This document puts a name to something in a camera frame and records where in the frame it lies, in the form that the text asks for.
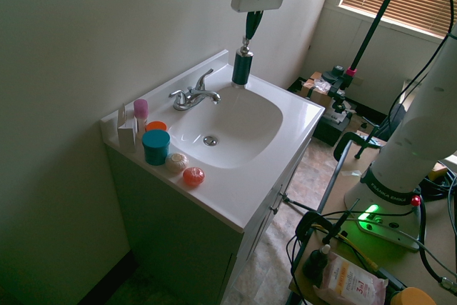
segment sink countertop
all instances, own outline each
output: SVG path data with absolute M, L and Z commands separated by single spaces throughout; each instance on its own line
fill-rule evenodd
M 187 86 L 195 86 L 196 80 L 210 68 L 214 69 L 214 72 L 206 78 L 206 89 L 218 91 L 231 86 L 233 67 L 228 64 L 228 55 L 227 51 L 222 51 L 142 96 L 141 98 L 147 100 L 149 105 L 148 122 L 163 121 L 170 128 L 172 123 L 176 123 L 186 113 L 193 111 L 194 109 L 175 110 L 174 98 L 169 98 L 169 94 L 178 89 L 186 90 Z M 176 142 L 172 136 L 169 153 L 182 152 L 189 158 L 189 167 L 197 166 L 205 172 L 205 181 L 197 187 L 186 185 L 182 174 L 171 173 L 165 165 L 147 164 L 144 160 L 143 146 L 139 140 L 136 141 L 135 153 L 123 152 L 119 146 L 116 130 L 118 111 L 101 120 L 104 142 L 232 229 L 243 232 L 296 152 L 306 144 L 306 138 L 324 111 L 323 107 L 252 75 L 249 76 L 246 89 L 268 99 L 279 108 L 283 116 L 281 126 L 271 143 L 260 154 L 245 164 L 232 168 L 212 166 L 189 156 L 176 148 Z M 196 107 L 202 106 L 206 101 L 211 100 L 204 99 Z M 133 102 L 127 104 L 126 109 L 133 110 Z

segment faucet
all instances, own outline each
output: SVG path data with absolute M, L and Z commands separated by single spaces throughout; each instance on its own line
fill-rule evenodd
M 187 88 L 189 90 L 187 93 L 184 93 L 182 90 L 170 93 L 169 98 L 176 96 L 173 107 L 178 111 L 189 110 L 195 105 L 200 104 L 205 98 L 211 98 L 215 104 L 219 104 L 221 102 L 221 96 L 214 91 L 205 90 L 205 78 L 213 71 L 213 69 L 210 69 L 200 76 L 195 87 Z

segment teal lid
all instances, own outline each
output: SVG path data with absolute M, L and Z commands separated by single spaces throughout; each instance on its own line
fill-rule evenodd
M 160 129 L 147 131 L 143 135 L 143 146 L 150 149 L 160 149 L 170 144 L 168 132 Z

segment green light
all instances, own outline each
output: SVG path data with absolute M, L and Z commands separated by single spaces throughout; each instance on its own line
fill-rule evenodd
M 365 213 L 361 214 L 358 219 L 360 219 L 361 221 L 364 221 L 365 219 L 367 219 L 367 217 L 375 212 L 377 209 L 379 209 L 379 206 L 378 205 L 371 205 L 368 210 L 365 211 Z

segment vanity cabinet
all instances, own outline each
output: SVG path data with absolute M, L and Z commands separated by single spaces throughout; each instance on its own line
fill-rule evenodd
M 190 304 L 224 300 L 273 221 L 324 111 L 252 75 L 246 88 L 233 88 L 228 60 L 222 51 L 142 96 L 149 119 L 169 127 L 169 151 L 185 153 L 189 166 L 205 171 L 195 188 L 182 175 L 147 164 L 140 141 L 135 151 L 123 151 L 119 113 L 133 114 L 133 102 L 101 120 L 131 250 Z M 222 94 L 222 102 L 175 110 L 169 94 L 195 85 L 210 69 L 206 87 Z M 207 135 L 219 144 L 206 146 L 200 138 Z
M 107 146 L 135 259 L 190 304 L 220 304 L 273 220 L 305 148 L 240 233 Z

